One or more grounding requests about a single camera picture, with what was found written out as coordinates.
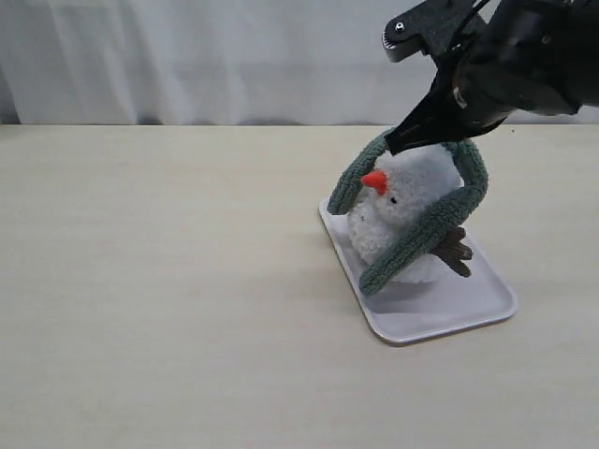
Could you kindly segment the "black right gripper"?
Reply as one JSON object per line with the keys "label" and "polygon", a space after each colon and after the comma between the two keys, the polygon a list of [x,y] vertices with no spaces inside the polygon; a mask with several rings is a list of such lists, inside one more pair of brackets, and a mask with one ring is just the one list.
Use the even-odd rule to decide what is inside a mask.
{"label": "black right gripper", "polygon": [[391,154],[487,134],[517,110],[514,49],[456,46],[434,86],[385,136]]}

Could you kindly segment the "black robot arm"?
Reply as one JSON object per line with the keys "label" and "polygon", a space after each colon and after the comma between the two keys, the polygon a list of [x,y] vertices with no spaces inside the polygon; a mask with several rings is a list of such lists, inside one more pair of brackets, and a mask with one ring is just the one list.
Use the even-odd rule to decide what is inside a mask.
{"label": "black robot arm", "polygon": [[421,52],[436,74],[417,106],[385,137],[392,153],[493,131],[516,111],[576,115],[598,105],[598,4],[423,1],[382,32],[387,58]]}

